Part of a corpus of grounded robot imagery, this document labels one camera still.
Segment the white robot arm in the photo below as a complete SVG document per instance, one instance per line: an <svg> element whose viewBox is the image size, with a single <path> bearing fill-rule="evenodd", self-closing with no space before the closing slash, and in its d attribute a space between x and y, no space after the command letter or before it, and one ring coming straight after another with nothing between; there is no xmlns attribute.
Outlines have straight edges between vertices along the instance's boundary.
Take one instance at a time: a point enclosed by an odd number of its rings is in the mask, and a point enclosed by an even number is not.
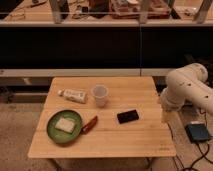
<svg viewBox="0 0 213 171"><path fill-rule="evenodd" d="M208 71L200 63L170 71L165 78L166 87L159 97L163 110L179 111L188 100L213 116L213 88L205 84L207 79Z"/></svg>

